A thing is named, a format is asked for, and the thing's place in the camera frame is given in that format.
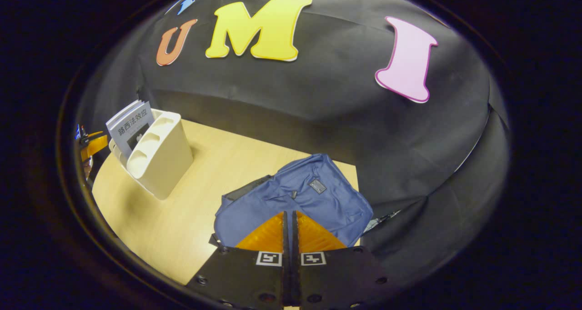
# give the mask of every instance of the navy blue bag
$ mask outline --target navy blue bag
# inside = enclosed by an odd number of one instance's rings
[[[223,195],[214,230],[222,244],[236,246],[281,211],[287,211],[287,227],[291,227],[294,210],[308,215],[347,247],[356,243],[372,218],[368,201],[329,156],[316,154]]]

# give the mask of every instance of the light wood tabletop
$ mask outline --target light wood tabletop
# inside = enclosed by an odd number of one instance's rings
[[[115,234],[142,260],[186,284],[216,250],[208,243],[222,195],[309,154],[182,120],[194,162],[158,200],[107,157],[93,196]],[[358,190],[356,167],[335,161]]]

